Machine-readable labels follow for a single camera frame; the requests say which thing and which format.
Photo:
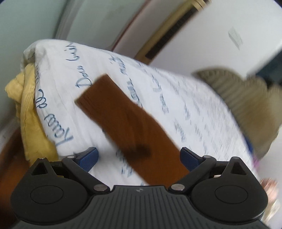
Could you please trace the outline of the dark window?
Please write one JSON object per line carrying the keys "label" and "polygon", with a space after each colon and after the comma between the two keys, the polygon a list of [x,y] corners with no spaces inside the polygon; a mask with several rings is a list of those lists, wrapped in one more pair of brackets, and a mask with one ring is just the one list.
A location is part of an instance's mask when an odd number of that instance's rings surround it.
{"label": "dark window", "polygon": [[256,75],[262,78],[268,87],[273,84],[281,86],[281,52],[259,70]]}

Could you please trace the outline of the wardrobe with red trim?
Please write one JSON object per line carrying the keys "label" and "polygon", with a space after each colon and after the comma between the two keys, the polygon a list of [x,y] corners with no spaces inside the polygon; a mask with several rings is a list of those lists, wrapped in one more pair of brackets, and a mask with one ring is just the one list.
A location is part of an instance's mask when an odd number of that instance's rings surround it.
{"label": "wardrobe with red trim", "polygon": [[112,51],[149,1],[67,1],[55,39]]}

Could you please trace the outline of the brown knit garment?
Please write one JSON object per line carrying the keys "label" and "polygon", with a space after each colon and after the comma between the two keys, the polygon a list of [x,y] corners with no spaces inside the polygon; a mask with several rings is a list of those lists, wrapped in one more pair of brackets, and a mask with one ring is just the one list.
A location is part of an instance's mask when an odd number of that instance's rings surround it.
{"label": "brown knit garment", "polygon": [[106,132],[146,183],[169,187],[189,173],[166,132],[108,75],[97,79],[75,103]]}

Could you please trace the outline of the white script-print bed sheet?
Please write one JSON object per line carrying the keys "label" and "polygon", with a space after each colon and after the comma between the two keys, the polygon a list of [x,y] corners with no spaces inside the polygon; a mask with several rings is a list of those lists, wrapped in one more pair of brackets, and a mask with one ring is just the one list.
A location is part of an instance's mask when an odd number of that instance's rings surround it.
{"label": "white script-print bed sheet", "polygon": [[43,135],[66,156],[98,150],[90,174],[108,186],[170,185],[186,173],[182,147],[243,160],[247,143],[223,100],[205,83],[110,51],[39,40],[23,52],[34,67],[34,108]]}

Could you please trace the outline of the white wall switch panel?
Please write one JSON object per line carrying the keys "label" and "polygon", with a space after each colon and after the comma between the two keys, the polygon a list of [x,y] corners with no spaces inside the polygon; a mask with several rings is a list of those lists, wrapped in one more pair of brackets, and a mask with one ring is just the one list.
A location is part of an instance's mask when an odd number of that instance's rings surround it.
{"label": "white wall switch panel", "polygon": [[228,31],[228,36],[231,39],[231,41],[234,43],[234,45],[237,47],[238,50],[240,50],[241,46],[243,45],[243,40],[240,36],[240,34],[232,27]]}

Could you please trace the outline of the olive scalloped headboard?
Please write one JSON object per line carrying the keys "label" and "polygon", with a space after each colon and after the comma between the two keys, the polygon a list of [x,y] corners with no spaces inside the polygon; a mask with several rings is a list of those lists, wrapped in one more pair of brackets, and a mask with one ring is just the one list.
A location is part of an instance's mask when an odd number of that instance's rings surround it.
{"label": "olive scalloped headboard", "polygon": [[263,158],[281,127],[281,86],[257,76],[242,79],[229,69],[210,68],[194,72],[226,103],[258,159]]}

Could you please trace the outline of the yellow quilted blanket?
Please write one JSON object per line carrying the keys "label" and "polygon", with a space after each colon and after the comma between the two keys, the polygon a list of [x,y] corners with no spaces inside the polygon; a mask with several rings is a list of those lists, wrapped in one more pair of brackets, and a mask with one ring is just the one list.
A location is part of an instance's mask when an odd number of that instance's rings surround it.
{"label": "yellow quilted blanket", "polygon": [[46,136],[35,108],[34,64],[26,65],[24,70],[5,86],[5,91],[15,102],[26,160],[31,165],[38,158],[57,161],[59,158],[56,147]]}

